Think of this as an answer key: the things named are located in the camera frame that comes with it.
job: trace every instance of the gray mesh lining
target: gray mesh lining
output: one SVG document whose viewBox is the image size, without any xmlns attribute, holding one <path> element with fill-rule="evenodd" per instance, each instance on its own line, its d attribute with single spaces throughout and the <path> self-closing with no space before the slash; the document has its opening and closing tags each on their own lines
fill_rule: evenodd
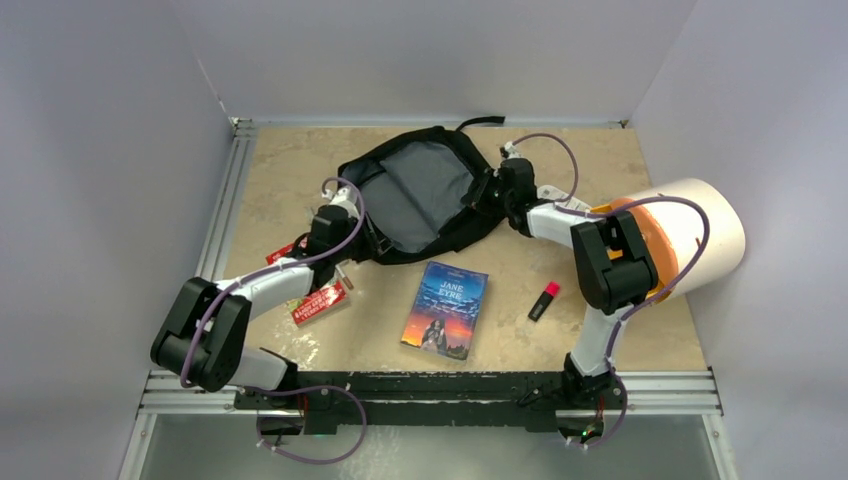
<svg viewBox="0 0 848 480">
<path fill-rule="evenodd" d="M 434 142 L 411 143 L 380 164 L 385 174 L 360 188 L 368 215 L 395 248 L 420 252 L 462 210 L 460 199 L 471 185 L 471 172 L 450 148 Z"/>
</svg>

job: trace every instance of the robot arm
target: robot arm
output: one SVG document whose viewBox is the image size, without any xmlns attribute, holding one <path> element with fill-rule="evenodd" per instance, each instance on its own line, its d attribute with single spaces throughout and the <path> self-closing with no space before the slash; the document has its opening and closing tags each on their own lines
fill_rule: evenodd
<svg viewBox="0 0 848 480">
<path fill-rule="evenodd" d="M 319 288 L 332 277 L 339 262 L 350 258 L 355 245 L 320 261 L 300 264 L 304 257 L 314 258 L 329 252 L 354 231 L 360 217 L 355 200 L 350 188 L 339 189 L 328 205 L 318 209 L 306 246 L 298 246 L 291 257 L 281 258 L 268 267 L 277 267 L 278 271 L 245 282 L 245 285 L 241 285 L 241 278 L 214 283 L 202 278 L 187 281 L 150 350 L 153 362 L 172 372 L 180 372 L 192 348 L 198 319 L 216 297 L 229 291 L 213 312 L 214 319 L 201 333 L 191 355 L 188 380 L 210 392 L 224 385 L 263 390 L 293 386 L 297 364 L 268 350 L 246 347 L 247 325 L 277 305 L 304 297 Z"/>
<path fill-rule="evenodd" d="M 657 269 L 630 212 L 595 218 L 588 205 L 555 187 L 537 190 L 532 165 L 512 145 L 505 145 L 501 153 L 505 157 L 501 168 L 488 184 L 484 182 L 489 191 L 479 191 L 477 199 L 482 205 L 487 205 L 485 198 L 499 199 L 488 207 L 503 205 L 512 228 L 573 250 L 588 305 L 577 344 L 565 359 L 563 387 L 591 395 L 611 381 L 611 359 L 626 325 L 622 315 L 657 287 Z"/>
</svg>

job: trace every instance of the woman on book cover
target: woman on book cover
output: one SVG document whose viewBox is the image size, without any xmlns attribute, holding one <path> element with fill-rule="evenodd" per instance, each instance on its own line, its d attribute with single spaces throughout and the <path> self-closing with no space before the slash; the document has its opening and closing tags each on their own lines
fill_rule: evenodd
<svg viewBox="0 0 848 480">
<path fill-rule="evenodd" d="M 424 336 L 421 337 L 421 350 L 445 355 L 448 351 L 448 338 L 445 335 L 445 319 L 437 318 L 430 322 Z"/>
</svg>

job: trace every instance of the pink highlighter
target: pink highlighter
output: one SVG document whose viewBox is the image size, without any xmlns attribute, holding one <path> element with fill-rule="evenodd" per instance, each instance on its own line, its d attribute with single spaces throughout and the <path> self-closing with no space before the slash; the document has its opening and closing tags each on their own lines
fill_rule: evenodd
<svg viewBox="0 0 848 480">
<path fill-rule="evenodd" d="M 534 322 L 539 320 L 539 317 L 545 313 L 545 310 L 548 309 L 548 305 L 554 300 L 556 294 L 559 293 L 559 284 L 556 282 L 551 282 L 545 287 L 545 291 L 539 295 L 539 299 L 536 300 L 536 303 L 533 304 L 533 308 L 530 309 L 530 313 L 527 316 L 530 320 Z"/>
</svg>

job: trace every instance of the glass panel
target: glass panel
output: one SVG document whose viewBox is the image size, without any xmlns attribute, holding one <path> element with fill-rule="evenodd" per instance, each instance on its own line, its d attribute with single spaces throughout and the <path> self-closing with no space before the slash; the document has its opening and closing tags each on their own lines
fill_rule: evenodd
<svg viewBox="0 0 848 480">
<path fill-rule="evenodd" d="M 589 452 L 566 449 L 558 434 L 521 428 L 368 427 L 347 460 L 301 464 L 256 448 L 255 417 L 161 415 L 143 479 L 665 479 L 717 480 L 699 416 L 631 416 L 617 437 Z M 289 437 L 285 448 L 327 458 L 359 434 Z"/>
</svg>

